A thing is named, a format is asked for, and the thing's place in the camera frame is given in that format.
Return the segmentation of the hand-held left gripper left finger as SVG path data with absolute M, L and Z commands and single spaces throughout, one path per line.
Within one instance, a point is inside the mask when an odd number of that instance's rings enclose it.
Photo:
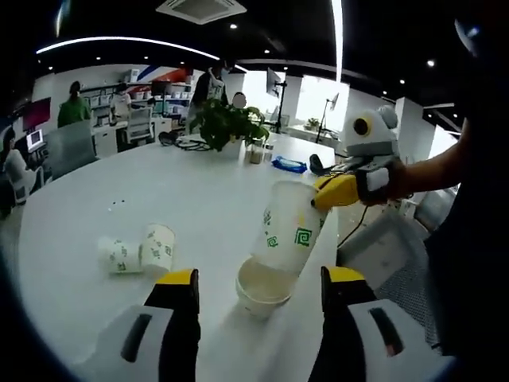
M 194 381 L 200 341 L 199 271 L 169 272 L 141 305 L 99 335 L 96 381 Z

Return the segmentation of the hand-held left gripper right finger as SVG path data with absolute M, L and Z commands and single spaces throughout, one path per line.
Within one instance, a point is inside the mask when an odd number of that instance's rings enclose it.
M 358 271 L 322 267 L 321 300 L 321 380 L 430 379 L 433 350 L 424 328 L 396 303 L 377 299 Z

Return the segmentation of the person's right hand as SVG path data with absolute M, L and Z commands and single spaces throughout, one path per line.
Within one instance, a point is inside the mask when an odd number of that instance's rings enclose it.
M 399 159 L 395 159 L 387 167 L 389 173 L 389 181 L 374 192 L 368 199 L 362 200 L 367 206 L 383 205 L 388 201 L 395 201 L 404 197 L 408 197 L 414 192 L 414 183 L 416 178 L 416 165 L 405 165 Z

